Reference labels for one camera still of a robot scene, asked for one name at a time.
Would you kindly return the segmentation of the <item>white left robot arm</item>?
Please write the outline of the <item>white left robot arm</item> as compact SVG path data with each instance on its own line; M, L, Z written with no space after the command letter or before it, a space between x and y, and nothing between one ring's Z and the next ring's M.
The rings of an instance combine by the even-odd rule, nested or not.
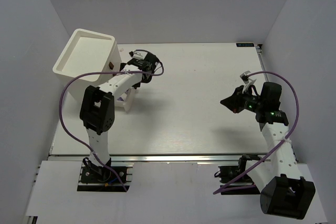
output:
M120 65L121 72L97 87L85 90L80 110L80 119L87 130L91 147L88 165L91 167L110 166L108 131L115 119L115 101L132 88L149 83L158 65L158 57L150 52L145 56L132 56Z

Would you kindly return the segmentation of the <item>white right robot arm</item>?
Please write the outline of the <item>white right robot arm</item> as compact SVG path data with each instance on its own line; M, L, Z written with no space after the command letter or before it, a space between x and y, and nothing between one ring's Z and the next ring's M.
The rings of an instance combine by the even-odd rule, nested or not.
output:
M233 113L253 112L266 141L268 153L242 155L236 166L220 167L220 193L247 194L258 190L264 214L302 220L313 200L316 188L301 174L292 149L288 119L279 109L282 87L265 82L261 93L253 84L237 87L221 104Z

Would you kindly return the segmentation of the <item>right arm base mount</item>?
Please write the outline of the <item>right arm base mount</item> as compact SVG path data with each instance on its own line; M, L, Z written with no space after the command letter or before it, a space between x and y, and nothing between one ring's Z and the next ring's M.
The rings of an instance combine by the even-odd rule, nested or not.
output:
M214 174L215 178L219 178L220 187L228 183L233 178L240 175L246 169L247 161L259 161L260 157L257 155L242 155L238 164L234 166L219 166L218 171ZM260 192L255 186L253 180L248 176L244 175L242 178L238 179L236 182L230 184L226 191L221 192L221 195L259 195Z

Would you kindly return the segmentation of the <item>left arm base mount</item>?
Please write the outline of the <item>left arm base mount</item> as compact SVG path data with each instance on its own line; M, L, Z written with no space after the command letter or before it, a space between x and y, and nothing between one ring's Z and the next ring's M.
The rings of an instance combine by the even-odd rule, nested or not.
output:
M108 193L125 193L132 181L132 166L110 166L120 177L126 190L124 190L116 174L103 166L96 166L88 157L82 160L77 191L79 192L108 192Z

